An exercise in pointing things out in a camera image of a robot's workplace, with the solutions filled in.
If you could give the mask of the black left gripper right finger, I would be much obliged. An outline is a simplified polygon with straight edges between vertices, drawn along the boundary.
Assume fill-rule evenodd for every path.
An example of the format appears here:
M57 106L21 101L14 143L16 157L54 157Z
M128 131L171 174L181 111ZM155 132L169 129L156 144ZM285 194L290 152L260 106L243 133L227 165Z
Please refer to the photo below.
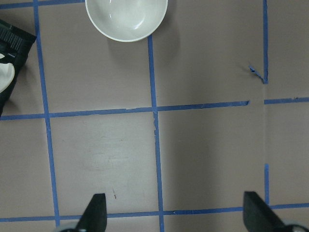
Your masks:
M255 191L243 194L243 223L249 232L307 232L296 223L283 222Z

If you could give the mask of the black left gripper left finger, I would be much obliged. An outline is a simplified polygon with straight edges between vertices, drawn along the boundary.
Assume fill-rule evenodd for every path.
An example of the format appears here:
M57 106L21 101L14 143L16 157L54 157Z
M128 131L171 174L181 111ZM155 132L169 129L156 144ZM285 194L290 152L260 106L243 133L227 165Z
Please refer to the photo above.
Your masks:
M77 223L77 232L104 232L107 228L107 206L104 193L94 194Z

